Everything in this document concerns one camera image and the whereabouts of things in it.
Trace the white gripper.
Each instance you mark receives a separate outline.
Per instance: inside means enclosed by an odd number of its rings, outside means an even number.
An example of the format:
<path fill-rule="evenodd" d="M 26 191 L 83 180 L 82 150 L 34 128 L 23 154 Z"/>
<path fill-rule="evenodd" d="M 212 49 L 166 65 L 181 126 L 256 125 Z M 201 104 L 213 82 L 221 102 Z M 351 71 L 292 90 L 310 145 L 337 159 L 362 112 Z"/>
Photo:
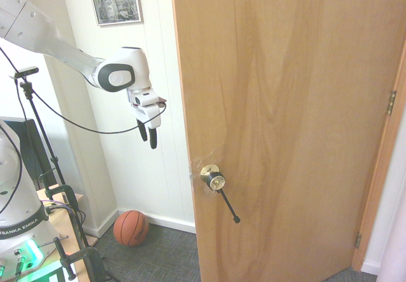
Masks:
<path fill-rule="evenodd" d="M 130 90 L 127 89 L 132 113 L 137 119 L 137 127 L 144 142 L 148 140 L 145 125 L 149 128 L 150 147 L 157 148 L 157 129 L 161 125 L 160 98 L 153 89 Z"/>

